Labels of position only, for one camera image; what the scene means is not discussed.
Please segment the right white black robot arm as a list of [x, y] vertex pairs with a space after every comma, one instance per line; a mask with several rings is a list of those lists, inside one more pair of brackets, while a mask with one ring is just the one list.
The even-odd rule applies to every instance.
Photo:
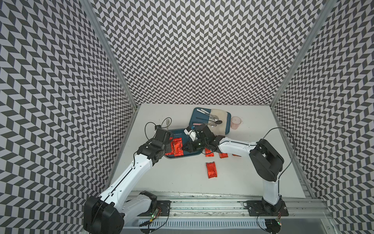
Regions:
[[206, 124], [187, 127], [184, 133], [188, 141], [183, 150], [193, 153], [208, 149], [221, 154], [249, 157], [257, 174], [263, 179], [263, 206], [276, 208], [281, 205], [279, 194], [279, 173], [283, 170], [284, 159], [264, 138], [257, 142], [245, 142], [214, 135]]

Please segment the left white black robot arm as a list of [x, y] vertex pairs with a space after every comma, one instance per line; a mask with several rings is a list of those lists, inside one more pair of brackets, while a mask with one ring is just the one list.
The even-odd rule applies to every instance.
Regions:
[[157, 196], [143, 191], [127, 200], [141, 179], [170, 151], [173, 133], [158, 128], [153, 138], [141, 145], [133, 161], [122, 175], [98, 197], [89, 197], [84, 204], [83, 229], [90, 234], [119, 234], [124, 225], [135, 217], [152, 215], [157, 209]]

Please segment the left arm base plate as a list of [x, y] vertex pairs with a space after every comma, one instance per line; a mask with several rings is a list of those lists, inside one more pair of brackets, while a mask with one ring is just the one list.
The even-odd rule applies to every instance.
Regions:
[[152, 204], [150, 209], [144, 213], [139, 214], [139, 217], [151, 217], [152, 215], [158, 215], [161, 217], [167, 217], [170, 214], [170, 200], [158, 200], [157, 203]]

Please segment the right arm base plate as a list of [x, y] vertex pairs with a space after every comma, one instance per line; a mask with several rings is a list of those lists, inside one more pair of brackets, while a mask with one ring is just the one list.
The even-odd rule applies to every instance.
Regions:
[[248, 200], [245, 202], [249, 215], [255, 216], [289, 216], [285, 202], [280, 199], [277, 204], [272, 205], [265, 200]]

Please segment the teal plastic storage box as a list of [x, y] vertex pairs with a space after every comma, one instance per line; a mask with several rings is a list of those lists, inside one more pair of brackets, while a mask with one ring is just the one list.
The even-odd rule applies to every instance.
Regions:
[[185, 129], [171, 130], [170, 145], [165, 152], [165, 157], [169, 159], [177, 159], [182, 157], [190, 157], [199, 155], [203, 152], [203, 145], [200, 140], [192, 141], [196, 137], [195, 129], [185, 133]]

